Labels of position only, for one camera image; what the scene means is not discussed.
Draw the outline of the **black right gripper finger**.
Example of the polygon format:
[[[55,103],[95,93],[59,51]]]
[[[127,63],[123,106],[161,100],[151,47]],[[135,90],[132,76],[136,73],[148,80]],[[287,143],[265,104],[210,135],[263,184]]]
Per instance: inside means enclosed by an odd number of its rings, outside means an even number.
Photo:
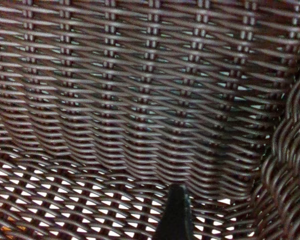
[[[169,187],[165,208],[152,239],[193,239],[191,200],[184,184],[172,184]]]

